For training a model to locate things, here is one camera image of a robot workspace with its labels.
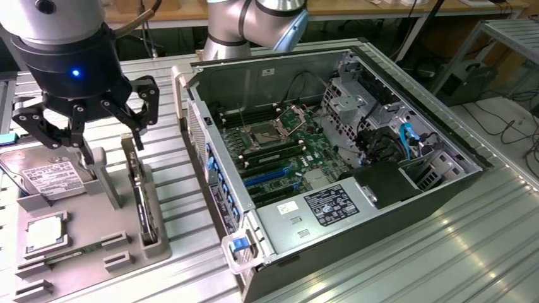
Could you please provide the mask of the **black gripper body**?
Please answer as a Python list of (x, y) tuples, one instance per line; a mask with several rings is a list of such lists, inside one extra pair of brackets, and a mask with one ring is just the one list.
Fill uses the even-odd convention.
[(107, 101), (127, 110), (132, 86), (120, 68), (114, 38), (106, 24), (87, 39), (70, 44), (42, 45), (12, 38), (44, 93), (47, 109), (70, 117), (80, 105), (86, 117), (110, 117), (102, 106)]

